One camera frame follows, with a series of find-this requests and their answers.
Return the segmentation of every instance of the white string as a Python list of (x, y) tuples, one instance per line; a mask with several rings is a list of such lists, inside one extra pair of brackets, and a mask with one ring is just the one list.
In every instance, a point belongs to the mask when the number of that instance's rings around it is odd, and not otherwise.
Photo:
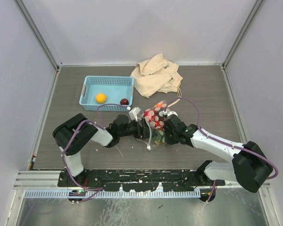
[[(182, 97), (181, 89), (179, 88), (179, 86), (177, 87), (177, 97)], [(172, 104), (170, 104), (168, 107), (171, 107), (171, 106), (177, 104), (179, 101), (180, 101), (180, 99), (174, 101), (174, 102), (173, 102)]]

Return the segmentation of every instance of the orange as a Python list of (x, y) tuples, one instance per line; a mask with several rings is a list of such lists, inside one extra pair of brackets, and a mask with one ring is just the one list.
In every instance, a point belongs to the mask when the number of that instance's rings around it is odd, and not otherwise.
[(107, 100), (107, 97), (103, 93), (98, 93), (95, 97), (95, 101), (98, 102), (98, 104), (100, 104), (100, 105), (105, 103), (106, 100)]

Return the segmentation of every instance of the red apple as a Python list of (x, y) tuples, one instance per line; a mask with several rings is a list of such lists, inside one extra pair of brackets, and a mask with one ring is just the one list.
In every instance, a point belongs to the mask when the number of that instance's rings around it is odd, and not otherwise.
[(121, 105), (129, 105), (129, 101), (126, 98), (122, 99), (120, 103)]

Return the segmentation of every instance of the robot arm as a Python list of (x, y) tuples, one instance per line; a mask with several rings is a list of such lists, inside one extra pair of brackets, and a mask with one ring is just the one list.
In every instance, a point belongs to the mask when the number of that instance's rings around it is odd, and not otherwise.
[[(148, 138), (150, 129), (144, 118), (140, 119), (141, 124), (138, 122), (137, 113), (136, 108), (129, 113), (130, 122), (126, 115), (119, 115), (106, 129), (91, 123), (83, 124), (65, 152), (65, 162), (71, 175), (78, 177), (84, 171), (80, 150), (90, 140), (109, 148), (115, 146), (120, 137), (133, 135), (135, 138)], [(53, 136), (62, 152), (73, 136), (74, 130), (85, 120), (82, 114), (78, 114), (54, 130)], [(205, 161), (197, 169), (197, 180), (202, 183), (218, 179), (237, 181), (243, 188), (255, 193), (273, 171), (264, 160), (240, 150), (245, 148), (265, 157), (259, 146), (253, 142), (236, 143), (209, 134), (203, 129), (200, 130), (197, 125), (186, 126), (174, 112), (168, 112), (164, 124), (167, 144), (181, 143), (201, 148), (227, 161), (227, 163)]]
[(265, 157), (256, 143), (236, 143), (210, 134), (204, 129), (200, 131), (197, 125), (186, 126), (176, 114), (168, 114), (164, 123), (167, 144), (181, 143), (201, 148), (228, 162), (205, 161), (197, 170), (202, 180), (208, 178), (237, 181), (243, 188), (255, 193), (273, 171), (262, 159), (241, 150), (245, 148)]

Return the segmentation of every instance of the blue plastic basket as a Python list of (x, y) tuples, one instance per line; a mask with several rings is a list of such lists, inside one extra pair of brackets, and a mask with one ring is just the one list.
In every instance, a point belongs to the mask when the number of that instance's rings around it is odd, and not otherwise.
[[(95, 97), (98, 93), (103, 93), (107, 96), (105, 104), (120, 104), (120, 101), (126, 98), (129, 101), (127, 106), (131, 106), (133, 84), (134, 78), (132, 77), (87, 76), (79, 103), (86, 111), (96, 111), (100, 104), (95, 101)], [(100, 111), (125, 112), (128, 110), (120, 106), (107, 105), (101, 107)]]

